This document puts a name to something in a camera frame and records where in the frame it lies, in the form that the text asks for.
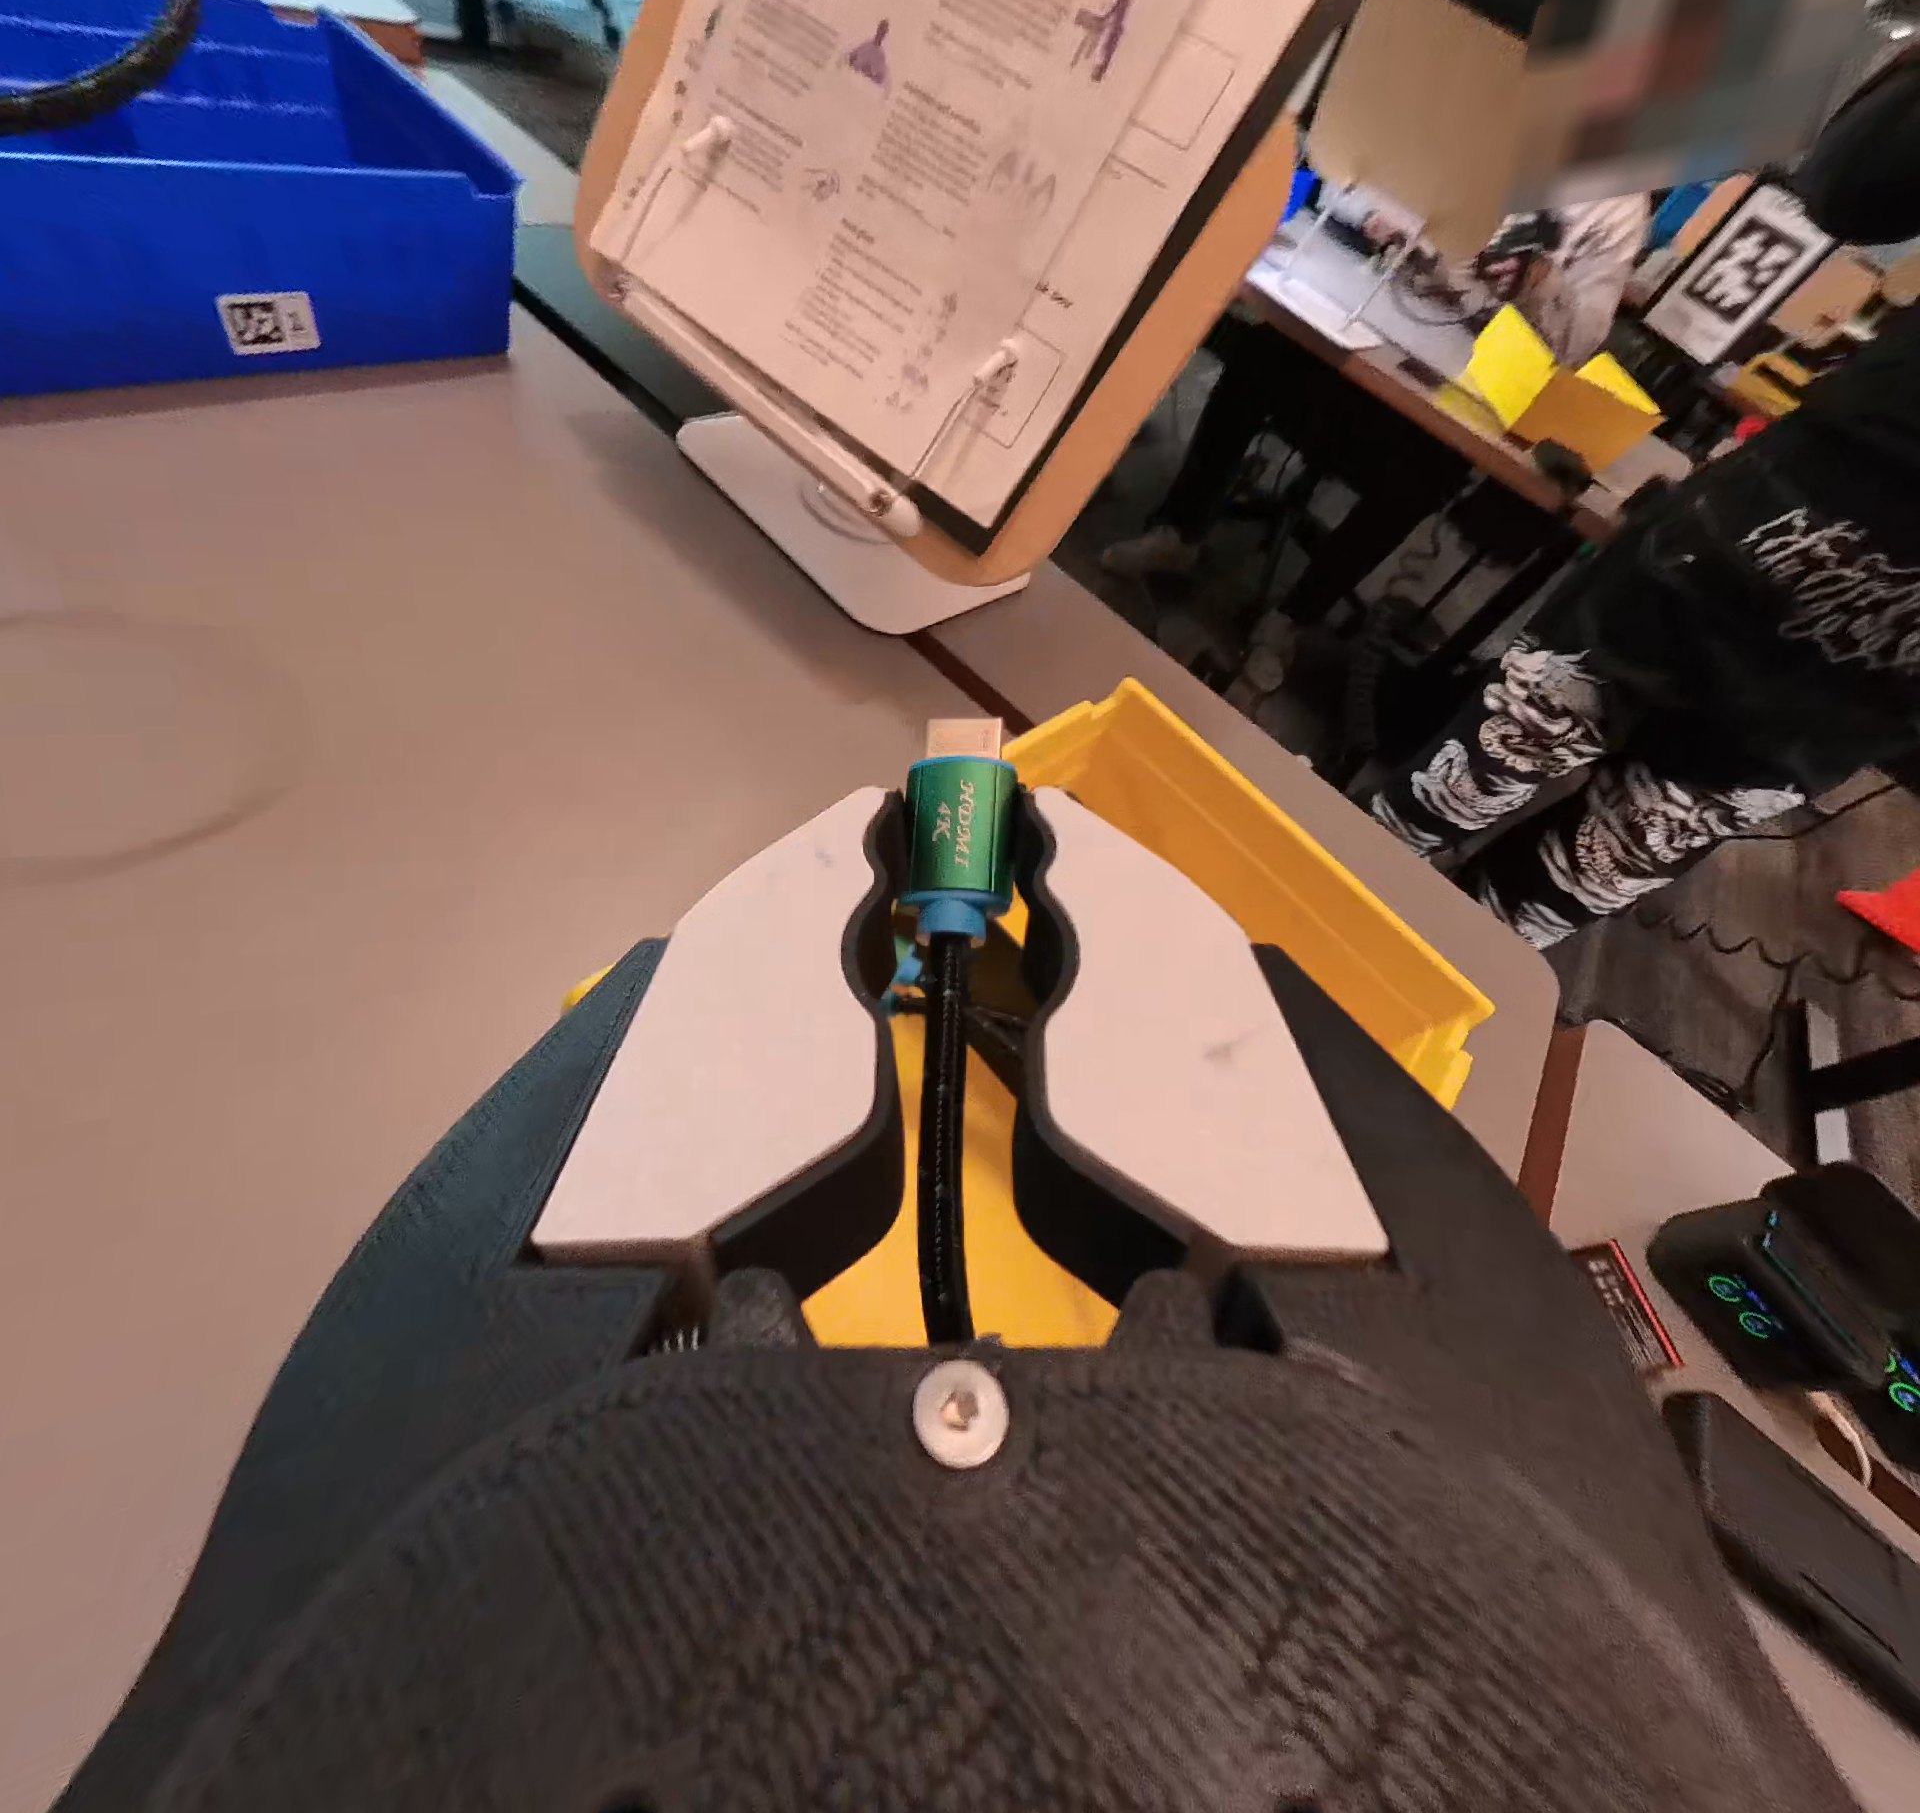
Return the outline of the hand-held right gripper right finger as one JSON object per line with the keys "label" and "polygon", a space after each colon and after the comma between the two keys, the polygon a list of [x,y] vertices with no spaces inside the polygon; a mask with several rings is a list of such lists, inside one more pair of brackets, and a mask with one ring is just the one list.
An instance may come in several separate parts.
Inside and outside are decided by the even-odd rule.
{"label": "hand-held right gripper right finger", "polygon": [[1147,1272],[1388,1261],[1257,941],[1080,800],[1022,797],[1017,1217],[1119,1305]]}

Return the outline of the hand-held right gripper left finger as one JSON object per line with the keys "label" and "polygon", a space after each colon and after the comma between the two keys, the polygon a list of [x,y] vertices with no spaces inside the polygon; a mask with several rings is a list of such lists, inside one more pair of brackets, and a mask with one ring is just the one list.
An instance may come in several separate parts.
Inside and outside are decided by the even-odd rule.
{"label": "hand-held right gripper left finger", "polygon": [[822,1293],[906,1198],[884,1006],[903,797],[864,787],[736,866],[677,924],[533,1224],[545,1263],[733,1272]]}

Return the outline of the yellow plastic bin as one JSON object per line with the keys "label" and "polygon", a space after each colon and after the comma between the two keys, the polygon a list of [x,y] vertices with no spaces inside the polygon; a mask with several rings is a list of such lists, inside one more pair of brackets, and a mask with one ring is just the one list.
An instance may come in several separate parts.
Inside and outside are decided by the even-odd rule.
{"label": "yellow plastic bin", "polygon": [[[1423,1087],[1453,1106],[1472,1069],[1467,1039],[1492,1001],[1447,963],[1304,824],[1263,796],[1140,682],[1080,704],[1019,737],[988,765],[991,786],[1019,800],[1054,787],[1164,857],[1257,941],[1283,957],[1384,1052],[1390,1092]],[[914,926],[924,887],[909,873],[914,813],[903,805],[906,857],[893,914],[896,975],[884,996],[906,1113],[906,1198],[870,1255],[805,1299],[825,1345],[918,1345],[916,1106],[935,969]],[[961,926],[978,928],[965,1036],[977,1076],[964,1121],[964,1247],[971,1323],[1002,1345],[1099,1345],[1119,1308],[1060,1267],[1017,1217],[1017,1099],[1030,996],[1022,979],[1029,910],[1008,887],[965,887]]]}

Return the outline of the blue plastic bin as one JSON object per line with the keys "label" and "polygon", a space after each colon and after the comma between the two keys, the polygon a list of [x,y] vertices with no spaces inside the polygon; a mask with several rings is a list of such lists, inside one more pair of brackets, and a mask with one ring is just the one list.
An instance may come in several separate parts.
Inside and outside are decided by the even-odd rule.
{"label": "blue plastic bin", "polygon": [[4,399],[502,354],[516,189],[352,22],[204,0],[158,90],[4,137]]}

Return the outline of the grey side desk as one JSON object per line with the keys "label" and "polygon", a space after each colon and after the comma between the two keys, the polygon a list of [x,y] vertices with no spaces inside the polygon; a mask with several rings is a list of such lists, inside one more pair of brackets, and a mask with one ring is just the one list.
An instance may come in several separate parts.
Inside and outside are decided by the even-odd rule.
{"label": "grey side desk", "polygon": [[[1625,1031],[1608,1024],[1562,1031],[1525,1148],[1525,1174],[1551,1179],[1547,1220],[1567,1249],[1612,1240],[1643,1283],[1679,1365],[1643,1375],[1645,1392],[1717,1392],[1808,1466],[1877,1532],[1907,1556],[1916,1529],[1883,1491],[1902,1482],[1846,1404],[1800,1392],[1760,1392],[1648,1274],[1645,1247],[1669,1215],[1755,1195],[1786,1164],[1679,1078]],[[1735,1596],[1764,1656],[1861,1808],[1919,1807],[1919,1744],[1829,1656],[1789,1631],[1743,1587]]]}

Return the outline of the red black card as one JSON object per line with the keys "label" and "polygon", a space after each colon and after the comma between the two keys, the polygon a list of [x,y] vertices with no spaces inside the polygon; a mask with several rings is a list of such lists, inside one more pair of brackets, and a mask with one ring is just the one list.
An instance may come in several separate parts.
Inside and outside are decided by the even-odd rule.
{"label": "red black card", "polygon": [[1662,1379],[1684,1368],[1684,1355],[1653,1305],[1645,1278],[1618,1240],[1575,1247],[1572,1261],[1585,1274],[1613,1326],[1629,1364],[1641,1379]]}

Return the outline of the black battery charger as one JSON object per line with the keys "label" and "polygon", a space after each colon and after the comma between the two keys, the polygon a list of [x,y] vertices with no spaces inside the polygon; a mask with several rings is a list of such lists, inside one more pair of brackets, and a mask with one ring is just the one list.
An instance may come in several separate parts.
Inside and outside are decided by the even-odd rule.
{"label": "black battery charger", "polygon": [[1851,1162],[1669,1215],[1647,1242],[1667,1297],[1754,1389],[1833,1392],[1919,1468],[1919,1217]]}

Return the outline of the cluttered background table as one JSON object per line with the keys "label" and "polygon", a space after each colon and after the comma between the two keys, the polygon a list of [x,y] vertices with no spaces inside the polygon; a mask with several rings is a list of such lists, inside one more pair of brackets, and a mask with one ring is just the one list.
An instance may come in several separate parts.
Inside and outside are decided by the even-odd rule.
{"label": "cluttered background table", "polygon": [[1543,520],[1543,529],[1527,538],[1510,534],[1496,545],[1469,545],[1469,559],[1430,602],[1431,610],[1476,563],[1510,559],[1510,571],[1501,589],[1455,631],[1443,660],[1462,660],[1472,646],[1491,637],[1496,622],[1547,587],[1580,552],[1608,542],[1635,494],[1690,477],[1692,461],[1655,436],[1641,439],[1603,470],[1587,468],[1563,443],[1527,445],[1515,439],[1462,380],[1444,378],[1366,323],[1346,322],[1298,265],[1300,256],[1287,250],[1265,253],[1242,283],[1246,307],[1316,361],[1331,366],[1348,385],[1450,448],[1473,468],[1477,480],[1498,484]]}

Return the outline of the black flat case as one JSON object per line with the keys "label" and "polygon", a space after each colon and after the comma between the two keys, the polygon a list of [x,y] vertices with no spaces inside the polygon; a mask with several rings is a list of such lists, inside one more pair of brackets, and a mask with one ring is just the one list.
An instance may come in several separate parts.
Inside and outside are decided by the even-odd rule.
{"label": "black flat case", "polygon": [[1919,1730],[1919,1562],[1724,1397],[1671,1392],[1662,1419],[1741,1586]]}

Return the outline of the small yellow background bin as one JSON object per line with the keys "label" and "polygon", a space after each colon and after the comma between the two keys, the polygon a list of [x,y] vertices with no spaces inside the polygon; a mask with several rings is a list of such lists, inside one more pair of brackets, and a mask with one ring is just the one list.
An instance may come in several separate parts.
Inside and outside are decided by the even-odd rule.
{"label": "small yellow background bin", "polygon": [[1513,305],[1496,307],[1485,320],[1458,385],[1508,439],[1525,446],[1563,446],[1597,474],[1666,422],[1613,354],[1599,352],[1567,368]]}

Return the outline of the printed instruction sheet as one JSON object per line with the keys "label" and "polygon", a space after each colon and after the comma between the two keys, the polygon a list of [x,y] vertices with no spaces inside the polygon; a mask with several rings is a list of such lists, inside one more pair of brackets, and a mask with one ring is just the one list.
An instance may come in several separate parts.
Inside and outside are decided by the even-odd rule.
{"label": "printed instruction sheet", "polygon": [[685,0],[593,232],[627,290],[988,524],[1040,283],[1197,0]]}

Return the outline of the black white marker board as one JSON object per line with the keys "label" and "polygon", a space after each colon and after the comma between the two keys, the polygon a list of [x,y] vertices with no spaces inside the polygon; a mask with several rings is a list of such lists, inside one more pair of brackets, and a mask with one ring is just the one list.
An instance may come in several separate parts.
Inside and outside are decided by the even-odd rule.
{"label": "black white marker board", "polygon": [[1733,175],[1647,256],[1641,329],[1658,354],[1713,368],[1835,253],[1778,167]]}

